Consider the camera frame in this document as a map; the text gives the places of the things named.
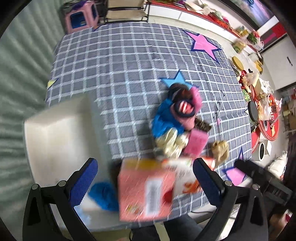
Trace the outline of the blue cloth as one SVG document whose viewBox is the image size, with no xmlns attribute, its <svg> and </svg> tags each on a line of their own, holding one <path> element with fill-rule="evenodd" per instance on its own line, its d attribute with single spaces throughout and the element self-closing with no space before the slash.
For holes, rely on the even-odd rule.
<svg viewBox="0 0 296 241">
<path fill-rule="evenodd" d="M 88 196 L 103 210 L 119 211 L 116 189 L 108 182 L 95 183 Z"/>
</svg>

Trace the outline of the white cardboard storage box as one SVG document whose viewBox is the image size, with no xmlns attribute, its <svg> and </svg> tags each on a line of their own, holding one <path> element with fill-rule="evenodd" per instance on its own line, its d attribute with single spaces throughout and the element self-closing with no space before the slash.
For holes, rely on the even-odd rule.
<svg viewBox="0 0 296 241">
<path fill-rule="evenodd" d="M 54 104 L 24 122 L 24 138 L 34 182 L 55 186 L 89 159 L 98 162 L 92 184 L 116 186 L 117 158 L 112 157 L 95 92 L 78 94 Z"/>
</svg>

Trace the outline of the red patterned carton box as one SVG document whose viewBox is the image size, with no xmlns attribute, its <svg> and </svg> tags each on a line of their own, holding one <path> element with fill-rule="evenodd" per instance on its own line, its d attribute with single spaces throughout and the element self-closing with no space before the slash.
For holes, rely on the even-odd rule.
<svg viewBox="0 0 296 241">
<path fill-rule="evenodd" d="M 199 205 L 201 186 L 193 159 L 125 159 L 117 178 L 119 220 L 157 221 L 174 218 Z"/>
</svg>

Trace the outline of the jar with yellow lid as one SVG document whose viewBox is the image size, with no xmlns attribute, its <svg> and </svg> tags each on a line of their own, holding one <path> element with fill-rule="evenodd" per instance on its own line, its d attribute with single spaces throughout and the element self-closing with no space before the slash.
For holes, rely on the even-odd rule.
<svg viewBox="0 0 296 241">
<path fill-rule="evenodd" d="M 241 72 L 244 70 L 244 67 L 241 61 L 237 57 L 233 56 L 231 58 L 231 65 L 235 75 L 237 77 L 240 76 Z"/>
</svg>

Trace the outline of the grey checked star tablecloth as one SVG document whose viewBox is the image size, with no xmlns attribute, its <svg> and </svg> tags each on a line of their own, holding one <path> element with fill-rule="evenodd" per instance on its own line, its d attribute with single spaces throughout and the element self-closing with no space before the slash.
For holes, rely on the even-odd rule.
<svg viewBox="0 0 296 241">
<path fill-rule="evenodd" d="M 55 83 L 46 103 L 53 106 L 95 91 L 112 157 L 153 157 L 158 152 L 152 120 L 168 92 L 163 79 L 181 73 L 200 91 L 198 115 L 212 126 L 209 142 L 229 144 L 229 158 L 217 168 L 223 175 L 239 154 L 251 157 L 251 134 L 232 66 L 219 43 L 210 43 L 213 57 L 192 51 L 190 31 L 155 23 L 107 24 L 65 35 L 56 51 L 51 71 Z"/>
</svg>

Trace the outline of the pink sock with navy cuff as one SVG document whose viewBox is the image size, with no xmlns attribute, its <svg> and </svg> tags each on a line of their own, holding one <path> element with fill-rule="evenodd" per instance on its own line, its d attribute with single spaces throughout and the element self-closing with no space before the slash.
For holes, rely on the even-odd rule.
<svg viewBox="0 0 296 241">
<path fill-rule="evenodd" d="M 169 99 L 173 102 L 171 113 L 186 131 L 194 128 L 195 108 L 192 104 L 190 89 L 180 83 L 175 83 L 169 88 Z"/>
</svg>

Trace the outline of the leopard print scrunchie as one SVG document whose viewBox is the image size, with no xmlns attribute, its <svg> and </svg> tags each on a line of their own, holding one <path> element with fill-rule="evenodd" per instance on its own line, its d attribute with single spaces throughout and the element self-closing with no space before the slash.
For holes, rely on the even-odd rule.
<svg viewBox="0 0 296 241">
<path fill-rule="evenodd" d="M 198 116 L 195 116 L 195 121 L 194 121 L 194 128 L 203 131 L 203 132 L 210 132 L 212 126 L 207 123 L 206 121 L 201 120 Z"/>
</svg>

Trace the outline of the pink sponge block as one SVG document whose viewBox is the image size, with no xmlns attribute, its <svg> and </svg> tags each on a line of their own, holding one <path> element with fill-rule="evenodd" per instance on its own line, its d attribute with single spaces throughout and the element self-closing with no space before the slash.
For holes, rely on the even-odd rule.
<svg viewBox="0 0 296 241">
<path fill-rule="evenodd" d="M 192 104 L 195 108 L 195 112 L 198 113 L 202 107 L 202 98 L 199 89 L 193 86 L 190 88 L 190 93 L 192 95 Z"/>
<path fill-rule="evenodd" d="M 183 152 L 186 155 L 199 157 L 208 142 L 208 133 L 192 129 L 189 135 L 189 141 Z"/>
</svg>

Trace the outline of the blue fabric piece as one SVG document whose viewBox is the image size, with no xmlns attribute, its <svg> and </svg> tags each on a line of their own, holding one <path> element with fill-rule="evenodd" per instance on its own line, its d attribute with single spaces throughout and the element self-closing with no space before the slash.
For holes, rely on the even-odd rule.
<svg viewBox="0 0 296 241">
<path fill-rule="evenodd" d="M 171 113 L 172 105 L 173 102 L 167 98 L 158 107 L 154 120 L 152 121 L 152 135 L 154 138 L 159 138 L 171 128 L 175 128 L 178 134 L 182 134 L 185 131 L 184 127 Z"/>
</svg>

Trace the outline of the jar with black lid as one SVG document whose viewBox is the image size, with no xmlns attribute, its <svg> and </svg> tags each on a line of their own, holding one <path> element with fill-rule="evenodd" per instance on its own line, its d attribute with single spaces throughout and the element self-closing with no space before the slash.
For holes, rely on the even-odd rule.
<svg viewBox="0 0 296 241">
<path fill-rule="evenodd" d="M 250 119 L 253 122 L 258 121 L 258 109 L 254 101 L 249 101 L 247 104 Z"/>
</svg>

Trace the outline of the cream satin scrunchie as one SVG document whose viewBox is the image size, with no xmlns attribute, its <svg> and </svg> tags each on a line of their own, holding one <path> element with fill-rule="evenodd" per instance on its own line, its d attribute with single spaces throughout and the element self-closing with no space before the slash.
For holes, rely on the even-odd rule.
<svg viewBox="0 0 296 241">
<path fill-rule="evenodd" d="M 189 142 L 189 133 L 178 134 L 176 128 L 170 128 L 165 134 L 156 138 L 155 142 L 167 158 L 178 159 Z"/>
</svg>

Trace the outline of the pink plastic stool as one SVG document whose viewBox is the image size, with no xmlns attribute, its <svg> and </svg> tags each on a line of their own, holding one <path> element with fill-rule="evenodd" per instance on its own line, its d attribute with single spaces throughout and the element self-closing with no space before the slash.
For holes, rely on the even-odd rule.
<svg viewBox="0 0 296 241">
<path fill-rule="evenodd" d="M 67 34 L 94 28 L 99 22 L 99 14 L 94 1 L 80 1 L 73 4 L 65 14 Z"/>
</svg>

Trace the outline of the black frame folding chair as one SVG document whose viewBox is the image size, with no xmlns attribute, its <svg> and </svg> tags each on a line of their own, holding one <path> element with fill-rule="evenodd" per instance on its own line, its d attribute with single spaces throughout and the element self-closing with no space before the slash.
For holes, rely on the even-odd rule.
<svg viewBox="0 0 296 241">
<path fill-rule="evenodd" d="M 151 1 L 119 0 L 107 1 L 105 23 L 148 22 Z"/>
</svg>

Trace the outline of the red round tray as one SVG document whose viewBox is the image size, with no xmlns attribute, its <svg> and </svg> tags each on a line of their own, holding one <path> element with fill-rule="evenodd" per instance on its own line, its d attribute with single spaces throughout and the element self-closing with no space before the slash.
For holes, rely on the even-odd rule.
<svg viewBox="0 0 296 241">
<path fill-rule="evenodd" d="M 256 98 L 254 91 L 250 94 L 250 101 L 254 101 L 258 107 L 259 100 Z M 253 153 L 260 141 L 260 135 L 263 135 L 268 141 L 276 140 L 280 128 L 280 114 L 271 112 L 269 120 L 259 120 L 253 122 L 251 119 L 251 152 Z"/>
</svg>

